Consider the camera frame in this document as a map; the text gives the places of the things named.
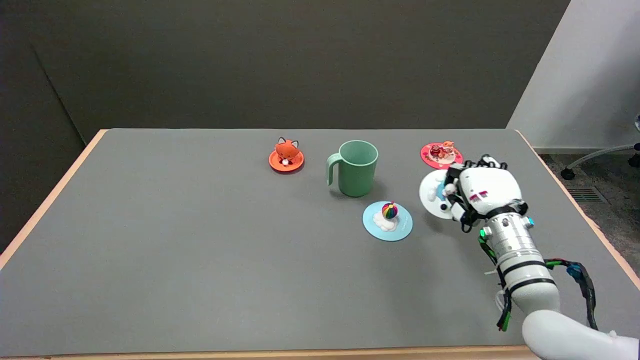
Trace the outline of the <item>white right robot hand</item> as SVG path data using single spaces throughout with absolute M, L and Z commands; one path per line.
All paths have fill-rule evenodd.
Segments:
M 442 201 L 439 210 L 460 223 L 464 233 L 470 233 L 480 221 L 501 214 L 523 216 L 529 209 L 508 164 L 487 153 L 477 162 L 453 162 L 436 196 Z

